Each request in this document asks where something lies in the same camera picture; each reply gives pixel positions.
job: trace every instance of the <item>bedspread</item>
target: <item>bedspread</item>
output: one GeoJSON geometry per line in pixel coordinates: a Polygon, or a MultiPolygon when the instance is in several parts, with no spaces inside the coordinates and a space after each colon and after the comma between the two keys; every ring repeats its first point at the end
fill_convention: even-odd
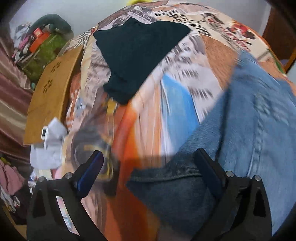
{"type": "MultiPolygon", "coordinates": [[[[127,190],[131,171],[162,167],[170,160],[227,87],[239,50],[250,52],[273,77],[288,81],[280,63],[247,26],[211,7],[168,1],[123,8],[72,40],[67,50],[80,44],[85,52],[81,73],[71,85],[66,120],[70,133],[56,178],[74,172],[100,150],[103,170],[81,202],[104,236],[109,241],[179,237],[127,190]],[[103,91],[111,72],[92,33],[122,25],[130,17],[146,24],[180,22],[192,31],[157,65],[129,103],[120,105],[103,91]]],[[[135,58],[144,56],[139,53],[135,58]]],[[[62,204],[61,210],[69,229],[76,232],[62,204]]]]}

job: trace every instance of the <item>orange object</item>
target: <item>orange object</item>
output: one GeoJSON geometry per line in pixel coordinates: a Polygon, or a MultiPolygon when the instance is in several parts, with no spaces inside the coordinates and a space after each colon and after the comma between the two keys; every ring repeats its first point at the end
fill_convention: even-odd
{"type": "Polygon", "coordinates": [[[36,38],[39,38],[43,34],[40,28],[36,28],[33,33],[36,38]]]}
{"type": "Polygon", "coordinates": [[[35,41],[31,44],[29,50],[31,53],[34,53],[38,47],[50,36],[49,32],[44,32],[40,37],[35,39],[35,41]]]}

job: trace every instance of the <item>wooden furniture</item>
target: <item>wooden furniture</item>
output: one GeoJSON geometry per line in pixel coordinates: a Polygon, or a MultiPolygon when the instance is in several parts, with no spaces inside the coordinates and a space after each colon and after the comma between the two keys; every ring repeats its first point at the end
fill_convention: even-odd
{"type": "Polygon", "coordinates": [[[288,60],[284,64],[285,71],[288,71],[296,59],[296,34],[275,8],[270,11],[263,38],[279,60],[288,60]]]}
{"type": "Polygon", "coordinates": [[[27,225],[17,225],[15,224],[14,220],[12,219],[8,209],[6,206],[0,207],[3,209],[4,213],[8,217],[9,221],[12,223],[14,228],[23,236],[24,239],[27,239],[27,225]]]}

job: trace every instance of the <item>jeans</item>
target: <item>jeans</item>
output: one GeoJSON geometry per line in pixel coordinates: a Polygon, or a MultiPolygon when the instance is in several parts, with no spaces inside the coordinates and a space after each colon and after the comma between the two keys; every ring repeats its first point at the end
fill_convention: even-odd
{"type": "Polygon", "coordinates": [[[286,81],[276,81],[241,52],[228,89],[163,168],[135,169],[128,189],[161,221],[194,235],[216,201],[193,162],[204,148],[222,168],[264,183],[273,234],[296,201],[296,106],[286,81]]]}

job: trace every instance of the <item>pink cloth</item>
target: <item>pink cloth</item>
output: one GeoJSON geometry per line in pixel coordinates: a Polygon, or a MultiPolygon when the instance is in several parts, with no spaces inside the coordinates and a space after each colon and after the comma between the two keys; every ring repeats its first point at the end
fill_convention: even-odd
{"type": "Polygon", "coordinates": [[[0,160],[0,184],[7,194],[13,195],[20,190],[24,180],[16,167],[5,165],[0,160]]]}
{"type": "Polygon", "coordinates": [[[29,42],[29,38],[30,38],[31,35],[27,36],[23,41],[20,42],[19,44],[19,49],[23,49],[24,46],[29,42]]]}

